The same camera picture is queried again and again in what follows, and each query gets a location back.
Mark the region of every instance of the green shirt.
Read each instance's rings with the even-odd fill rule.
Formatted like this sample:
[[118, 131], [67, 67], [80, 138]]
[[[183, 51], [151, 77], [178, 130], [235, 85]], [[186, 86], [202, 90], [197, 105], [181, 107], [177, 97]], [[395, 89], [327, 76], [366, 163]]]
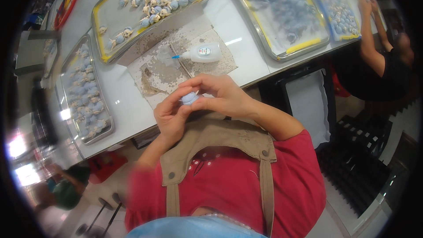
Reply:
[[62, 179], [53, 189], [56, 196], [57, 207], [64, 210], [71, 210], [76, 207], [81, 196], [77, 193], [75, 186], [67, 179]]

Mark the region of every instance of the red shirt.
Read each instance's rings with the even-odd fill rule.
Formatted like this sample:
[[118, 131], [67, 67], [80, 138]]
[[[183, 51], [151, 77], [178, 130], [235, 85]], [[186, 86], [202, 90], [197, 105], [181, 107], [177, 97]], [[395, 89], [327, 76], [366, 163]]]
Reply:
[[[275, 218], [272, 237], [304, 237], [326, 203], [311, 137], [306, 130], [286, 141], [274, 141], [272, 163]], [[200, 151], [179, 184], [181, 216], [198, 207], [211, 207], [264, 234], [259, 161], [241, 150]], [[161, 186], [160, 163], [154, 171], [134, 170], [125, 216], [129, 232], [148, 221], [166, 217], [166, 188]]]

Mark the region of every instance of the woman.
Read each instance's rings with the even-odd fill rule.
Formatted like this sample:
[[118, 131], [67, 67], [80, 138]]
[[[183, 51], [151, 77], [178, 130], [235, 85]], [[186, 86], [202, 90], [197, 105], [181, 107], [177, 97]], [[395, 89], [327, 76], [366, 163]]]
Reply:
[[[180, 106], [183, 95], [197, 90], [214, 98]], [[200, 109], [253, 119], [276, 141], [240, 121], [185, 125]], [[128, 236], [243, 237], [255, 231], [256, 237], [304, 237], [320, 217], [326, 193], [310, 135], [229, 76], [200, 74], [181, 83], [154, 116], [161, 133], [130, 177], [125, 224], [128, 231], [139, 227]]]

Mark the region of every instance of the blue face mask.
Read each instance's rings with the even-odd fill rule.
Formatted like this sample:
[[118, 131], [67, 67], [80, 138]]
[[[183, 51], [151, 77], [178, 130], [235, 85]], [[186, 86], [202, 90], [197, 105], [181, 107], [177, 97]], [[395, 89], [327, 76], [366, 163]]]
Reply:
[[214, 216], [167, 217], [147, 222], [130, 231], [126, 238], [231, 237], [266, 238], [266, 236]]

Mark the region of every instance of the beige apron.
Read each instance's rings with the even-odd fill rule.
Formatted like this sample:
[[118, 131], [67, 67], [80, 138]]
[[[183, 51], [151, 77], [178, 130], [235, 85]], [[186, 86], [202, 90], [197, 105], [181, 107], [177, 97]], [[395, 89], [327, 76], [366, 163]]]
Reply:
[[235, 147], [260, 161], [262, 209], [267, 236], [270, 237], [275, 214], [270, 163], [276, 162], [275, 148], [266, 131], [239, 120], [203, 119], [187, 123], [184, 136], [177, 146], [161, 156], [162, 185], [167, 188], [167, 217], [180, 216], [178, 184], [187, 174], [194, 155], [207, 146]]

